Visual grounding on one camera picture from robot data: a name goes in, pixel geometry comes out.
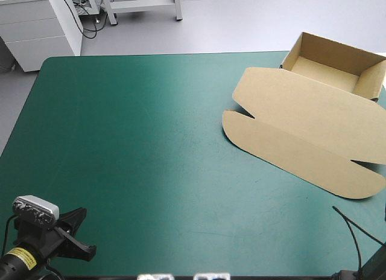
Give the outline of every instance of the open cardboard box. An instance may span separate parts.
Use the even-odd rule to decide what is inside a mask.
[[[281,68],[377,101],[386,57],[302,33]]]
[[[280,69],[247,68],[223,113],[239,148],[333,194],[373,196],[386,179],[386,110],[376,104],[386,58],[303,33]]]

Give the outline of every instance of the green mat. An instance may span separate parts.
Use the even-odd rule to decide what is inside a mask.
[[[77,238],[97,255],[56,259],[66,275],[356,269],[331,206],[385,239],[386,192],[341,199],[243,152],[222,130],[245,68],[276,68],[285,55],[49,59],[0,157],[0,231],[13,199],[34,194],[62,212],[89,211]],[[378,246],[358,239],[365,261]]]

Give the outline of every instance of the white drawer cabinet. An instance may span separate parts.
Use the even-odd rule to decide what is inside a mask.
[[[80,55],[82,34],[71,11],[63,0],[0,0],[0,36],[24,71],[39,70],[50,57]]]

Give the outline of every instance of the gray floor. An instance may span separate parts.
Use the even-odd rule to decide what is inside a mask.
[[[386,52],[386,0],[183,0],[173,9],[118,15],[82,55],[221,53],[288,50],[301,31]],[[0,153],[37,72],[0,75]]]

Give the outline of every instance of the black cable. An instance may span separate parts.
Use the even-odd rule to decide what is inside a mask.
[[[74,2],[74,4],[77,5],[77,6],[79,6],[79,7],[80,7],[82,10],[84,10],[88,15],[90,15],[89,12],[88,12],[82,5],[80,5],[80,4],[77,3],[77,2]],[[85,27],[83,27],[83,29],[86,30],[86,31],[92,31],[92,32],[95,32],[95,31],[96,31],[96,32],[101,31],[101,30],[103,30],[104,27],[106,26],[107,17],[108,17],[108,15],[107,15],[107,13],[106,13],[106,16],[104,17],[104,23],[103,23],[103,26],[102,26],[99,30],[89,30],[88,28],[85,28]]]
[[[47,274],[46,276],[44,276],[40,280],[46,279],[51,274],[56,276],[59,280],[66,280],[66,278],[58,270],[56,270],[55,268],[51,267],[48,263],[46,264],[45,268],[46,268],[47,271],[50,272],[50,274]]]
[[[362,277],[362,255],[361,255],[361,251],[359,249],[359,245],[358,245],[358,241],[356,240],[356,236],[354,234],[354,231],[352,230],[352,227],[350,224],[354,225],[356,228],[358,228],[362,233],[364,233],[366,236],[368,236],[369,238],[371,238],[372,240],[376,241],[378,244],[386,247],[386,244],[379,241],[377,238],[375,238],[373,235],[371,235],[370,233],[368,233],[367,231],[365,231],[363,228],[361,228],[357,223],[355,223],[354,221],[352,221],[351,219],[349,219],[345,214],[343,214],[336,206],[333,206],[332,207],[335,212],[337,212],[342,218],[343,220],[346,222],[347,224],[347,227],[349,227],[349,230],[350,230],[350,233],[351,233],[351,236],[354,240],[354,243],[355,243],[355,248],[356,248],[356,252],[358,254],[358,272],[357,272],[357,275],[356,275],[356,278],[357,279],[361,279]]]
[[[10,226],[10,222],[12,221],[12,219],[16,218],[17,215],[12,215],[8,220],[7,220],[7,224],[5,225],[5,232],[4,232],[4,242],[2,244],[2,251],[1,251],[1,256],[3,257],[4,256],[4,253],[5,253],[5,248],[7,247],[7,240],[8,240],[8,228]]]
[[[87,36],[82,30],[81,30],[81,28],[79,27],[79,24],[78,24],[78,22],[77,22],[77,19],[75,18],[75,16],[74,16],[74,13],[72,12],[72,10],[71,10],[71,8],[70,8],[70,6],[69,6],[69,4],[67,3],[67,1],[66,0],[63,0],[64,2],[65,2],[65,4],[67,5],[67,7],[68,7],[68,9],[70,10],[70,13],[71,13],[71,15],[72,15],[72,18],[74,19],[74,22],[75,22],[75,24],[77,25],[77,27],[78,27],[78,30],[80,31],[80,33],[82,34],[82,36],[84,36],[85,38],[87,38],[87,39],[94,39],[96,36],[97,36],[97,26],[94,24],[94,27],[95,27],[95,34],[94,34],[94,36],[93,37],[89,37],[89,36]]]
[[[336,206],[333,206],[332,207],[338,214],[340,214],[345,220],[347,220],[349,223],[353,224],[356,228],[358,228],[358,230],[360,230],[362,233],[364,233],[366,236],[368,236],[370,239],[372,239],[373,241],[376,241],[378,244],[380,244],[381,246],[384,246],[386,247],[386,244],[383,243],[382,241],[380,241],[379,239],[375,238],[373,235],[371,235],[370,233],[368,233],[367,231],[365,231],[363,228],[361,228],[357,223],[355,223],[354,221],[352,221],[351,219],[349,219],[345,214],[343,214]]]
[[[357,273],[356,277],[357,277],[357,279],[361,279],[361,274],[362,274],[362,255],[361,255],[361,251],[359,249],[358,241],[356,240],[356,236],[354,234],[354,231],[352,230],[352,227],[350,226],[350,223],[345,218],[343,218],[343,219],[346,222],[347,227],[349,227],[352,239],[354,240],[354,243],[355,243],[356,253],[358,254],[358,273]]]

